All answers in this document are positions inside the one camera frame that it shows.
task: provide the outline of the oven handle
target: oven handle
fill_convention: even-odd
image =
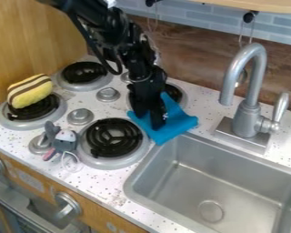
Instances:
[[[12,213],[25,219],[27,222],[49,233],[80,233],[82,230],[74,224],[67,225],[64,229],[57,228],[36,213],[30,211],[30,199],[15,191],[13,188],[0,182],[0,204]]]

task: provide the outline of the wooden panel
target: wooden panel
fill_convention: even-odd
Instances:
[[[291,0],[189,0],[192,2],[201,2],[206,4],[224,5],[237,7],[247,10],[267,11],[274,13],[290,13],[291,14]]]
[[[110,229],[107,228],[106,223],[110,222],[112,223],[118,231],[122,229],[126,233],[146,233],[145,230],[142,228],[134,225],[133,223],[119,217],[118,215],[112,213],[111,211],[107,210],[106,208],[103,208],[96,204],[95,202],[84,198],[83,196],[76,194],[74,191],[70,190],[67,187],[64,187],[56,182],[54,180],[47,178],[34,170],[30,169],[27,166],[24,166],[17,161],[13,160],[12,158],[0,153],[0,158],[4,163],[6,161],[9,162],[11,166],[8,167],[8,171],[6,172],[5,176],[9,179],[13,180],[16,184],[30,190],[37,196],[47,200],[48,202],[55,203],[53,196],[51,194],[51,189],[55,190],[56,192],[65,192],[71,197],[73,197],[82,207],[83,213],[82,216],[79,218],[81,221],[83,221],[88,226],[98,230],[98,232],[111,232]],[[44,192],[41,192],[34,187],[29,186],[25,182],[23,182],[19,177],[16,177],[13,174],[16,174],[15,168],[22,170],[26,174],[30,175],[31,177],[34,177],[41,181],[44,185]]]
[[[85,41],[63,13],[35,0],[0,1],[0,103],[10,84],[52,74],[85,53]]]
[[[131,17],[147,31],[144,18]],[[215,90],[221,89],[226,68],[239,49],[238,35],[162,21],[153,36],[169,76]],[[285,91],[291,110],[291,46],[259,39],[254,42],[266,48],[268,59],[259,100],[273,105]],[[246,89],[247,84],[239,87],[236,95],[245,96]]]

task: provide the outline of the yellow sponge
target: yellow sponge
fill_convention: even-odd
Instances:
[[[44,99],[53,91],[49,76],[40,74],[12,84],[7,89],[7,103],[14,108],[23,108]]]

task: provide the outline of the stove burner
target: stove burner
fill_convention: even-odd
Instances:
[[[166,84],[165,91],[177,103],[180,103],[181,102],[181,99],[182,99],[183,94],[182,94],[182,92],[176,86]]]
[[[86,140],[95,158],[127,155],[140,145],[142,139],[138,127],[120,118],[98,120],[86,130]]]
[[[106,75],[105,68],[96,62],[77,62],[67,66],[62,72],[69,84],[90,83]]]
[[[7,113],[9,120],[32,120],[39,117],[46,117],[59,107],[59,97],[52,94],[38,101],[31,106],[24,108],[13,108],[8,105],[10,113]]]

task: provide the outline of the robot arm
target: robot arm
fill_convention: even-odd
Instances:
[[[165,90],[166,73],[155,65],[156,52],[139,25],[119,8],[108,8],[104,0],[37,1],[65,12],[111,74],[120,75],[123,63],[132,81],[128,85],[129,101],[135,114],[143,117],[149,111],[153,129],[165,123],[160,94]],[[117,70],[106,62],[98,46],[113,51]]]

